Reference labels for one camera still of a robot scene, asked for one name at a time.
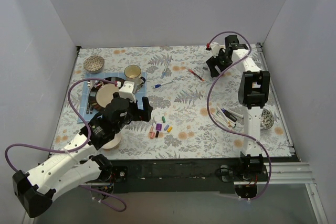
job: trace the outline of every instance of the round container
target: round container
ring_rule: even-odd
[[[261,114],[260,129],[268,130],[269,128],[272,128],[273,125],[274,125],[274,116],[272,112],[264,108],[263,113]]]
[[[100,73],[103,70],[105,60],[103,57],[93,55],[84,61],[84,68],[89,73]]]

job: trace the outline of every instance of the plate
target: plate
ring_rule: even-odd
[[[119,77],[107,77],[105,80],[108,81],[120,81],[121,86],[123,86],[125,80]],[[99,112],[103,112],[107,104],[113,100],[113,93],[118,92],[119,88],[113,84],[104,84],[98,81],[90,90],[89,93],[89,103],[91,106]]]

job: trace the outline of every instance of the black plate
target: black plate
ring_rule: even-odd
[[[125,80],[124,79],[121,79],[119,77],[107,77],[105,78],[105,80],[108,80],[108,81],[120,81],[121,82],[121,86],[124,85],[124,82]],[[98,90],[103,86],[102,85],[103,83],[101,81],[98,81],[93,87],[92,89],[90,90],[90,93],[89,93],[89,103],[91,104],[91,106],[96,109],[97,111],[99,112],[103,112],[105,110],[104,107],[100,106],[96,100],[96,95],[97,95],[97,92]]]

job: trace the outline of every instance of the blue pen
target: blue pen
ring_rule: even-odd
[[[166,83],[163,83],[163,84],[157,84],[157,85],[154,85],[153,88],[154,89],[157,89],[158,87],[161,87],[163,85],[166,85],[166,84],[169,84],[169,83],[172,83],[173,81],[169,81],[169,82],[166,82]]]

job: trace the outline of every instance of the white enclosure wall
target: white enclosure wall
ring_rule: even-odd
[[[201,45],[233,29],[263,42],[285,0],[51,0],[76,46]]]
[[[309,161],[336,223],[336,0],[286,0],[265,56],[295,150]]]
[[[0,223],[21,223],[13,171],[4,157],[13,143],[50,147],[76,48],[50,0],[0,0]],[[14,165],[28,170],[48,153],[18,147]]]

